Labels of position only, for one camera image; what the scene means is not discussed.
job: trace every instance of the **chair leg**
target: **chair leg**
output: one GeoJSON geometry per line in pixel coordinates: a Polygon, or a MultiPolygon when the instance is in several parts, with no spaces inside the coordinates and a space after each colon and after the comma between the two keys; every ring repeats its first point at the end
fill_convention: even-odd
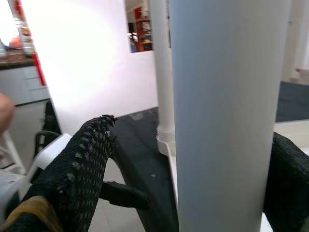
{"type": "Polygon", "coordinates": [[[23,165],[23,163],[20,159],[20,156],[19,156],[19,154],[16,150],[16,147],[13,143],[13,140],[12,140],[9,132],[8,131],[4,132],[3,137],[4,137],[4,141],[5,141],[6,146],[7,146],[8,150],[10,151],[10,155],[11,155],[13,161],[18,166],[19,174],[24,175],[26,173],[26,169],[25,169],[25,167],[24,167],[24,165],[23,165]]]}

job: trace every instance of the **yellow strap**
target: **yellow strap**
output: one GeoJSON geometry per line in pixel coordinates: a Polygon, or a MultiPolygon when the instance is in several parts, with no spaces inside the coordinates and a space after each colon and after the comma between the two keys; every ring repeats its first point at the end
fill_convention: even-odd
{"type": "Polygon", "coordinates": [[[43,196],[31,197],[22,202],[6,219],[4,225],[0,228],[0,232],[4,232],[12,226],[14,221],[25,213],[35,215],[47,226],[50,232],[64,232],[53,206],[43,196]]]}

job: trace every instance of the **white cabinet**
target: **white cabinet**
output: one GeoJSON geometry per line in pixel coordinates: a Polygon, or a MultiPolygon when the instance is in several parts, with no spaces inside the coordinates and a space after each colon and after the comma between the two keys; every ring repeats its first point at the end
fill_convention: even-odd
{"type": "Polygon", "coordinates": [[[0,92],[16,105],[49,98],[48,89],[41,85],[34,66],[1,70],[0,92]]]}

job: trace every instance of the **white pillar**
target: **white pillar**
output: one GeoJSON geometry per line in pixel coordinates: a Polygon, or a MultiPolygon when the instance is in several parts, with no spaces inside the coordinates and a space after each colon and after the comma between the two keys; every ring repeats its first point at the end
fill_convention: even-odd
{"type": "Polygon", "coordinates": [[[175,126],[166,1],[150,0],[150,10],[159,103],[157,141],[160,153],[169,155],[175,146],[175,126]]]}
{"type": "Polygon", "coordinates": [[[171,0],[181,232],[258,232],[290,0],[171,0]]]}

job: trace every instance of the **tile floor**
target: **tile floor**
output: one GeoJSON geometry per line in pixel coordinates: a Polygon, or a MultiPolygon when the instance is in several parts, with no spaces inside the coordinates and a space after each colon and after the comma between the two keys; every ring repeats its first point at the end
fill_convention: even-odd
{"type": "MultiPolygon", "coordinates": [[[[19,106],[9,128],[16,149],[29,167],[34,152],[34,135],[42,128],[45,102],[19,106]]],[[[119,168],[109,160],[104,180],[124,183],[119,168]]],[[[145,232],[135,209],[123,208],[99,200],[89,232],[145,232]]]]}

